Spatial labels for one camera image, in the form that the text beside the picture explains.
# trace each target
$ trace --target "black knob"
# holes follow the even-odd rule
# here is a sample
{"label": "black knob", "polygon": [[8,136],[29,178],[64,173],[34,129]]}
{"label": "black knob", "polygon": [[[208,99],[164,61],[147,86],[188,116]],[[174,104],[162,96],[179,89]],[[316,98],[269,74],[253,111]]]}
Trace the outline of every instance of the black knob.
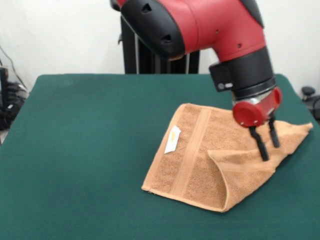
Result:
{"label": "black knob", "polygon": [[302,88],[302,93],[303,95],[307,96],[307,97],[310,97],[311,95],[315,94],[316,93],[316,90],[313,88],[313,87],[310,87],[310,86],[304,86]]}

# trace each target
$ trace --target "white label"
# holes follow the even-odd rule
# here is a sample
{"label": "white label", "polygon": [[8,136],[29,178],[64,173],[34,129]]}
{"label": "white label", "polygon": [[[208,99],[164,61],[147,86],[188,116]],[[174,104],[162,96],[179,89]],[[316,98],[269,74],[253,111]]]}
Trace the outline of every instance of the white label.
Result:
{"label": "white label", "polygon": [[170,131],[168,142],[166,143],[164,154],[174,152],[176,150],[181,130],[174,125]]}
{"label": "white label", "polygon": [[226,89],[232,88],[234,85],[232,83],[227,83],[224,85]]}

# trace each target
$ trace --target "green table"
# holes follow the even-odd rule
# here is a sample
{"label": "green table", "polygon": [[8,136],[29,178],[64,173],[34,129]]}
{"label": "green table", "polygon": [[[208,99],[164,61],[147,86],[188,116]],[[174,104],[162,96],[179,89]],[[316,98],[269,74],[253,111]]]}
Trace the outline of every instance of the green table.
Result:
{"label": "green table", "polygon": [[141,190],[180,104],[232,107],[209,75],[41,76],[0,150],[0,240],[320,239],[320,128],[277,83],[277,118],[314,129],[222,214]]}

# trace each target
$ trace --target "white wall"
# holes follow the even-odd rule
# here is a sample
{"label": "white wall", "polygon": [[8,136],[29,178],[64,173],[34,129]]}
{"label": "white wall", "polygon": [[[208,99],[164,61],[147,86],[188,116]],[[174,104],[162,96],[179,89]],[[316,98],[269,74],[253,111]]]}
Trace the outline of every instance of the white wall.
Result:
{"label": "white wall", "polygon": [[[320,3],[257,1],[275,72],[320,90]],[[41,74],[123,73],[119,17],[109,0],[0,0],[0,44],[29,88]],[[200,72],[216,61],[203,51]]]}

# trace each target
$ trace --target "towel fold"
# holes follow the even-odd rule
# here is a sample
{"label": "towel fold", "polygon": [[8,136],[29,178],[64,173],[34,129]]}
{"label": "towel fold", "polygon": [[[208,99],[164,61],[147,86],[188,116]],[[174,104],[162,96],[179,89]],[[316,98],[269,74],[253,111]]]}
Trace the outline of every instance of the towel fold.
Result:
{"label": "towel fold", "polygon": [[[164,154],[171,129],[181,133],[175,151]],[[226,212],[263,185],[313,128],[276,121],[281,147],[269,128],[257,128],[270,160],[262,161],[256,141],[235,123],[232,111],[183,104],[175,112],[142,189],[215,212]]]}

